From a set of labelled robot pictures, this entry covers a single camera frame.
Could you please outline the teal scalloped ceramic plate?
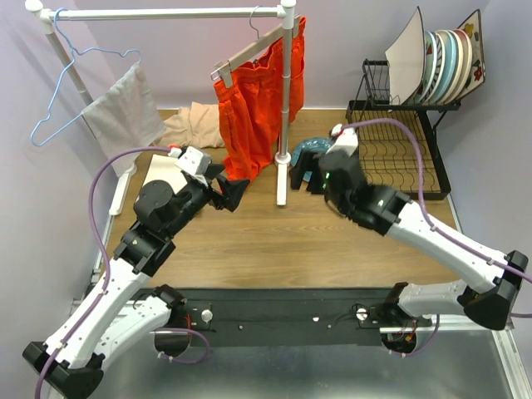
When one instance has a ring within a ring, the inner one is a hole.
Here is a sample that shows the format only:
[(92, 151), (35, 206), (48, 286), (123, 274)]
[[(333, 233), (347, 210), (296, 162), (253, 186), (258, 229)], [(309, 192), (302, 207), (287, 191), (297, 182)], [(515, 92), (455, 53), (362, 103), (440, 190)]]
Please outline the teal scalloped ceramic plate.
[[(291, 169), (296, 164), (297, 159), (302, 150), (315, 150), (319, 152), (321, 156), (326, 153), (326, 151), (329, 149), (331, 144), (332, 144), (332, 140), (330, 138), (313, 137), (310, 139), (303, 140), (302, 142), (297, 144), (295, 147), (292, 160), (291, 160)], [(310, 178), (310, 175), (311, 175), (310, 173), (307, 173), (304, 176), (304, 182), (307, 182), (307, 180)]]

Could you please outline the white square plate black rim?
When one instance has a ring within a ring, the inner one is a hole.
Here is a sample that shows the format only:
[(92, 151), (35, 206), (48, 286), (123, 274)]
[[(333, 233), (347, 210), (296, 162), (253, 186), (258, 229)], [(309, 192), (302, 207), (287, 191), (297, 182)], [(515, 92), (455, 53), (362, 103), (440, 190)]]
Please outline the white square plate black rim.
[(181, 169), (175, 164), (176, 159), (167, 155), (152, 155), (149, 168), (142, 185), (154, 180), (166, 181), (177, 194), (187, 184)]

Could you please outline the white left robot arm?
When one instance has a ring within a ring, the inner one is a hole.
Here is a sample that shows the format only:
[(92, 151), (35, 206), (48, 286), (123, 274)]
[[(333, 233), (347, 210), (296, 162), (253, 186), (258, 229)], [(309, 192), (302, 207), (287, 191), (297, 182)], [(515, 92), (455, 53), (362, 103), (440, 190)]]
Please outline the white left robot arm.
[(249, 180), (227, 180), (224, 166), (202, 175), (184, 173), (174, 190), (165, 180), (144, 184), (134, 204), (136, 222), (124, 233), (106, 272), (71, 317), (46, 341), (30, 342), (23, 357), (65, 398), (88, 398), (111, 364), (148, 333), (186, 320), (185, 297), (168, 285), (156, 288), (124, 318), (117, 315), (175, 250), (173, 238), (206, 205), (236, 210)]

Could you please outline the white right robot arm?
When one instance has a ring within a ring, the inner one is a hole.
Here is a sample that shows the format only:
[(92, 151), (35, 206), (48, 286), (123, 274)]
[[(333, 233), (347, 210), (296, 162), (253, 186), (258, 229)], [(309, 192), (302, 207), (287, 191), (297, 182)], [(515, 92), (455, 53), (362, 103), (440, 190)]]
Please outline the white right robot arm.
[(312, 174), (307, 190), (323, 195), (341, 216), (419, 249), (459, 276), (451, 283), (396, 284), (382, 305), (388, 323), (399, 326), (424, 314), (456, 314), (483, 328), (505, 328), (525, 278), (524, 254), (486, 248), (431, 217), (420, 200), (368, 182), (357, 154), (303, 151), (290, 172), (292, 189), (300, 188), (307, 172)]

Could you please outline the white clothes rack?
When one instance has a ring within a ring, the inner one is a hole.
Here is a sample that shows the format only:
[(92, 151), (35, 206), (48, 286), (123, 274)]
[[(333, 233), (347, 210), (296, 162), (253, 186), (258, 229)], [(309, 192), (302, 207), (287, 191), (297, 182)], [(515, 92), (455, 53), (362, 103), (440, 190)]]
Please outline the white clothes rack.
[[(74, 67), (76, 52), (67, 52), (57, 34), (59, 21), (118, 21), (118, 20), (155, 20), (155, 19), (221, 19), (221, 18), (249, 18), (254, 7), (178, 7), (178, 8), (152, 8), (152, 9), (115, 9), (115, 10), (73, 10), (66, 9), (53, 11), (46, 8), (40, 1), (26, 1), (25, 8), (41, 23), (45, 30), (45, 36), (50, 42), (54, 52), (59, 57), (64, 70), (62, 74), (68, 74), (75, 85), (79, 95), (86, 105), (93, 102), (86, 85)], [(278, 5), (264, 7), (254, 17), (278, 18)], [(288, 152), (288, 115), (291, 71), (285, 71), (283, 67), (283, 105), (282, 105), (282, 129), (278, 137), (278, 151), (274, 162), (277, 165), (277, 194), (276, 204), (279, 207), (287, 204), (288, 198), (288, 164), (291, 160)]]

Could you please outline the orange shorts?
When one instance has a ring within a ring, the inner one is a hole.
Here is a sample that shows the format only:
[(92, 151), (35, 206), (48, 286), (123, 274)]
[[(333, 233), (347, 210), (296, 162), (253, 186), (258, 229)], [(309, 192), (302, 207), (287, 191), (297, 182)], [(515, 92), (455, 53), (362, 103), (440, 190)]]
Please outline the orange shorts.
[(230, 180), (254, 180), (273, 162), (273, 144), (282, 129), (283, 41), (270, 45), (254, 62), (231, 73), (233, 85), (214, 84), (219, 102), (219, 132), (228, 152)]

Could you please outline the wooden clip hanger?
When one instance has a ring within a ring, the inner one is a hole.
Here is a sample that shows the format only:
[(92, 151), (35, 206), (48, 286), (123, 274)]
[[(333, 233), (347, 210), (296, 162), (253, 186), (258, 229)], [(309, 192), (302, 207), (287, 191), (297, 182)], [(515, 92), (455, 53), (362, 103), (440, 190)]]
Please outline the wooden clip hanger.
[(261, 35), (255, 28), (252, 19), (254, 16), (259, 15), (259, 11), (264, 11), (265, 8), (260, 6), (253, 8), (249, 14), (249, 26), (257, 32), (256, 40), (227, 61), (218, 62), (214, 71), (210, 74), (211, 81), (223, 81), (226, 87), (231, 87), (233, 85), (231, 73), (278, 40), (281, 40), (283, 44), (283, 67), (285, 71), (290, 71), (293, 39), (298, 35), (301, 17), (295, 12), (296, 3), (296, 1), (281, 1), (278, 5), (278, 18), (282, 22), (264, 35)]

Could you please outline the grey towel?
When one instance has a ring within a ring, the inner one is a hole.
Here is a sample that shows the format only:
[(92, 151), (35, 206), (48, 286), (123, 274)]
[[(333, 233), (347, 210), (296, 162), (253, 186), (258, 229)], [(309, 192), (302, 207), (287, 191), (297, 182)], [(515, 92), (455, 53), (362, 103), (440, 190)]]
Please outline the grey towel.
[(139, 62), (85, 107), (81, 115), (107, 158), (148, 146), (165, 132), (165, 123)]

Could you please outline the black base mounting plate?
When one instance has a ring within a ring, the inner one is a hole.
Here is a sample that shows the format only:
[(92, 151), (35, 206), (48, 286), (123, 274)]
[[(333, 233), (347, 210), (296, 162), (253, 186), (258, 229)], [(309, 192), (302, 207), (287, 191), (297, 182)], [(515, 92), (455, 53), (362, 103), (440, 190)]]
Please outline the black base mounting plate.
[(214, 347), (357, 344), (381, 330), (429, 327), (388, 300), (386, 288), (182, 288), (166, 326), (192, 327)]

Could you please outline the floral round plate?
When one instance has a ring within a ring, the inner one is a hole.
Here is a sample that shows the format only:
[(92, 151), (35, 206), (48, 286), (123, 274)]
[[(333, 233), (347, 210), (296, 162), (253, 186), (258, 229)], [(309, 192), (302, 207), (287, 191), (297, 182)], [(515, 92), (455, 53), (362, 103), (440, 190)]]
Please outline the floral round plate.
[(429, 91), (431, 79), (436, 70), (435, 47), (436, 39), (434, 35), (429, 31), (425, 31), (425, 67), (421, 84), (413, 97), (415, 103), (422, 103), (423, 98)]

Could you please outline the blue striped round plate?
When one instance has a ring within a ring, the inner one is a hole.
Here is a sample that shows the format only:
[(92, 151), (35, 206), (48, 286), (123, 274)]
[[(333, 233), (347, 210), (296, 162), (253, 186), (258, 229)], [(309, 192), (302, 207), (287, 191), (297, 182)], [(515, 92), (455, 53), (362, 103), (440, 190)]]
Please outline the blue striped round plate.
[(438, 32), (432, 32), (432, 34), (436, 39), (436, 69), (433, 74), (433, 77), (430, 79), (430, 83), (428, 85), (428, 92), (422, 97), (422, 105), (428, 105), (430, 103), (430, 99), (435, 95), (436, 88), (440, 83), (441, 73), (445, 64), (446, 49), (445, 44), (443, 43), (443, 39)]

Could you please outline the cream round plate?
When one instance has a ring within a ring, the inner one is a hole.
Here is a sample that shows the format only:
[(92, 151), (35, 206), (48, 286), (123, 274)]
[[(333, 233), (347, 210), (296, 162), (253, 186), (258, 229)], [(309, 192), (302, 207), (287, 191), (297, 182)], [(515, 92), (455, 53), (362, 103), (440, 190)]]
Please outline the cream round plate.
[(447, 88), (444, 96), (441, 98), (441, 104), (443, 105), (447, 104), (450, 101), (451, 95), (454, 93), (456, 87), (458, 86), (465, 55), (465, 43), (463, 39), (463, 34), (459, 33), (457, 29), (450, 30), (450, 33), (455, 38), (457, 45), (456, 68), (451, 84)]

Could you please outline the light blue round plate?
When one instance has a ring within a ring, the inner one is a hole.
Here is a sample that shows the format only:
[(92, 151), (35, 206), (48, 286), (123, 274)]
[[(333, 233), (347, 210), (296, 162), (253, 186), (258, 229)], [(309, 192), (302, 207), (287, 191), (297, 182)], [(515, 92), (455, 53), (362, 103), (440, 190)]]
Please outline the light blue round plate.
[(436, 33), (441, 37), (441, 43), (445, 48), (445, 56), (440, 73), (441, 79), (431, 97), (432, 104), (441, 101), (448, 91), (455, 75), (458, 53), (456, 39), (450, 31), (438, 30)]

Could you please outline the pink round plate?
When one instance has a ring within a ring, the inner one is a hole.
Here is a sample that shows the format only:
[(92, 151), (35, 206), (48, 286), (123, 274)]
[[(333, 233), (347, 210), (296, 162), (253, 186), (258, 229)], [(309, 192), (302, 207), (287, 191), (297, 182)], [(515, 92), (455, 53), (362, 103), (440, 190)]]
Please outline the pink round plate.
[(462, 67), (459, 75), (458, 83), (455, 86), (455, 90), (451, 93), (449, 98), (450, 102), (453, 102), (457, 99), (462, 89), (466, 85), (466, 81), (470, 73), (470, 64), (473, 56), (472, 44), (470, 41), (469, 35), (462, 29), (453, 29), (452, 30), (461, 41), (462, 45)]

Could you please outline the flower pattern square plate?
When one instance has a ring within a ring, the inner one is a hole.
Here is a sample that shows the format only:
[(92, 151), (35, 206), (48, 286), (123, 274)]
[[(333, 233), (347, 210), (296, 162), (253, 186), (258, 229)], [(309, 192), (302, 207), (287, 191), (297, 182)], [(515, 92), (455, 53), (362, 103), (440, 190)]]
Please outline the flower pattern square plate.
[(482, 34), (481, 11), (476, 9), (459, 27), (470, 39), (472, 56), (465, 85), (457, 99), (468, 96), (485, 83), (485, 54)]

